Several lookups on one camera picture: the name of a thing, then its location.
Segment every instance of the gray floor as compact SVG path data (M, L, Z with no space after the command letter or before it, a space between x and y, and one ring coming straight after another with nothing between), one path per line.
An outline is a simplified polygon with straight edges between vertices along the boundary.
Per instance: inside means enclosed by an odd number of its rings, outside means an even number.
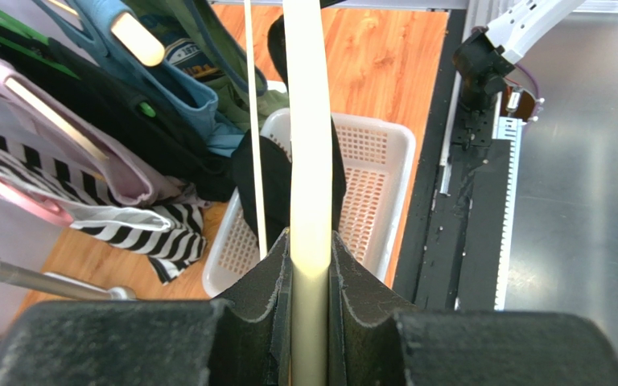
M521 148L506 309L588 317L618 350L618 15L572 15L522 63L546 109Z

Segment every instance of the white plastic basket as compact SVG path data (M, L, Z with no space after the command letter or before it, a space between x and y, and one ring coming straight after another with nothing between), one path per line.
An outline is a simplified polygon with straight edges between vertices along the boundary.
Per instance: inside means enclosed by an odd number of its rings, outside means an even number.
M332 116L347 178L340 236L352 255L383 281L402 215L416 139L401 125L345 114ZM289 154L290 110L272 114L261 134ZM258 262L257 237L242 217L235 191L204 266L204 290L215 297Z

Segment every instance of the garment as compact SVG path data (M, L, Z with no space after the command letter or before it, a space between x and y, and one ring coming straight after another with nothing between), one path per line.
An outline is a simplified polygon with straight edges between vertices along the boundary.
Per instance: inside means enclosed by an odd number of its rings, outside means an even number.
M201 199L230 199L235 186L227 175L229 160L211 154L167 101L152 101L54 39L46 45L1 26L0 38L27 49L1 43L1 59L159 173L194 183ZM142 112L143 103L152 107L153 117Z
M101 161L94 158L43 114L19 99L5 86L5 81L10 77L16 79L79 130L108 157L108 160ZM2 60L0 60L0 98L7 103L24 129L46 138L60 148L72 162L103 176L119 203L127 206L145 206L160 200L183 198L181 189L176 186L174 180L161 175L121 143L79 118Z
M61 206L73 218L70 228L116 248L146 254L163 284L199 260L206 246L197 206L121 207L106 183L86 170L2 136L0 181Z
M212 88L218 111L235 126L248 130L247 59L206 0L125 0L141 23L167 49L166 60ZM289 107L287 95L267 90L256 69L259 128L276 110Z
M68 0L79 15L82 31L52 10L46 0L34 2L112 76L148 96L155 90L163 94L214 154L229 157L237 148L242 132L216 111L218 96L209 87L166 60L152 68L143 67L113 36L111 25L118 15L128 12L134 16L120 0Z

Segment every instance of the wooden floor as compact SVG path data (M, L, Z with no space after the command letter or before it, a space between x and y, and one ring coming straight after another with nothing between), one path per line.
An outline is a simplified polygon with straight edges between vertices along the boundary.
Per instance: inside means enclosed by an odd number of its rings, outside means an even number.
M242 7L214 7L244 47ZM269 80L280 79L266 49L266 32L281 13L279 7L253 8L256 62ZM443 12L323 10L332 111L380 118L410 128L417 138L414 165L418 164L446 26L447 13ZM225 209L226 204L219 203L205 215L204 235L210 244ZM392 285L405 220L403 216L386 280L388 285ZM170 285L161 286L146 258L67 229L57 241L43 271L66 274L105 288L127 285L142 299L198 299L207 298L201 280L205 258ZM21 310L50 298L31 291Z

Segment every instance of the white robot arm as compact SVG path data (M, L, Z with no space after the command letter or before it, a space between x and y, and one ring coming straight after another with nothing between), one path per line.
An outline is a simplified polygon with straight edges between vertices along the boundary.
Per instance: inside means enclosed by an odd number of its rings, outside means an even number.
M521 0L486 27L477 27L454 54L463 79L462 108L493 108L505 76L523 55L583 0Z
M521 0L488 24L485 36L511 64L523 55L552 27L573 12L583 0Z

